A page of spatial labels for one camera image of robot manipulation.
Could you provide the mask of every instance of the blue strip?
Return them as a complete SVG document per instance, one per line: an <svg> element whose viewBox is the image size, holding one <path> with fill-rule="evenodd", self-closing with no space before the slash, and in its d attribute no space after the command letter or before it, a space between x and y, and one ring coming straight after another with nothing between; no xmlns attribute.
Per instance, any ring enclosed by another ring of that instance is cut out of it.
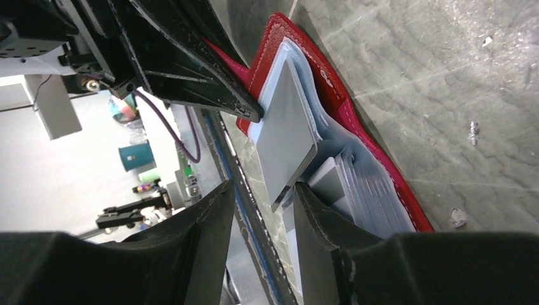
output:
<svg viewBox="0 0 539 305"><path fill-rule="evenodd" d="M208 117L204 116L204 119L206 120L206 124L208 126L213 126L213 124L210 122L210 119ZM227 179L232 178L232 175L230 174L230 169L228 168L228 164L226 163L226 160L224 159L224 155L222 153L222 148L219 145L217 141L217 137L213 133L213 131L210 128L210 132L212 133L212 136L214 138L215 147L217 148L217 152L219 153L219 157L221 158L222 164L224 165L224 170L227 175ZM264 272L266 273L269 286L271 287L271 290L273 291L273 295L275 296L275 299L277 300L277 304L282 304L280 301L280 295L279 291L275 287L275 284L273 283L273 278L271 276L270 270L268 268L268 264L266 263L266 258L262 254L262 250L260 249L260 245L258 244L258 240L256 239L256 236L254 235L254 232L252 231L249 219L247 218L247 213L245 211L245 207L243 205L242 200L240 199L240 196L238 195L238 190L236 186L234 186L234 191L236 194L236 201L238 202L238 207L240 208L240 212L242 213L243 221L245 222L245 226L247 227L247 231L249 232L250 237L252 238L253 245L256 249L256 253L258 255L258 258L260 259L260 263L262 265L262 268L264 269Z"/></svg>

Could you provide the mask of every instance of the red leather wallet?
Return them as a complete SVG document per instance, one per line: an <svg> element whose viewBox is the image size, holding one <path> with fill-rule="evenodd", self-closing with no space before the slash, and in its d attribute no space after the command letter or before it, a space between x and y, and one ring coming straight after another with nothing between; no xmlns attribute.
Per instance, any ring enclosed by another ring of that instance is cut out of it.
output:
<svg viewBox="0 0 539 305"><path fill-rule="evenodd" d="M318 97L325 111L348 131L356 135L387 170L393 180L397 196L408 212L416 230L422 232L433 231L423 209L397 167L377 143L370 138L361 125L350 95L337 72L331 67L331 64L313 41L287 17L281 13L275 13L269 17L262 42L247 77L245 75L246 67L234 62L217 47L212 47L244 81L248 91L258 99L277 49L284 37L295 42L307 57L315 78ZM247 134L250 121L238 118L236 125L244 134Z"/></svg>

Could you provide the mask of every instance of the debris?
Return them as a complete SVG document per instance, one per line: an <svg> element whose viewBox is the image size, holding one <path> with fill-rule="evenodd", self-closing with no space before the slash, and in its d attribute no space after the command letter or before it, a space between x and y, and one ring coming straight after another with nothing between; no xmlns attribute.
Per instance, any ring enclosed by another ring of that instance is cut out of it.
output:
<svg viewBox="0 0 539 305"><path fill-rule="evenodd" d="M489 45L491 42L492 42L492 37L487 36L487 38L485 38L485 40L483 41L482 47L483 47L483 48L486 47L486 46Z"/></svg>
<svg viewBox="0 0 539 305"><path fill-rule="evenodd" d="M468 217L463 210L459 208L453 208L451 210L451 227L457 229L461 226L464 226L467 222Z"/></svg>
<svg viewBox="0 0 539 305"><path fill-rule="evenodd" d="M479 123L472 121L470 124L470 133L468 134L468 139L472 141L472 145L477 145L477 135L479 134Z"/></svg>

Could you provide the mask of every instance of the gray marble countertop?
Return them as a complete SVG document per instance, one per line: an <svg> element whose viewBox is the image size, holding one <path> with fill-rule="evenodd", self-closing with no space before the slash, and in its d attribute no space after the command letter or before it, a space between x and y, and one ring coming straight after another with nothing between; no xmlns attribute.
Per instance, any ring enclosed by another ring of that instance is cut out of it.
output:
<svg viewBox="0 0 539 305"><path fill-rule="evenodd" d="M267 18L302 27L348 86L438 231L453 208L466 231L539 233L539 4L464 0L215 0L251 62ZM257 154L224 115L261 212L290 271ZM476 145L468 138L477 122Z"/></svg>

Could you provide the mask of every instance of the teal container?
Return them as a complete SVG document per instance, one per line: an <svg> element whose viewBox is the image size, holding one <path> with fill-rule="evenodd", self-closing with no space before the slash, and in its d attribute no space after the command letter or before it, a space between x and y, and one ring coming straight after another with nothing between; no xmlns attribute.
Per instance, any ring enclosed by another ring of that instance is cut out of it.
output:
<svg viewBox="0 0 539 305"><path fill-rule="evenodd" d="M122 147L118 151L126 172L153 162L153 154L148 143Z"/></svg>

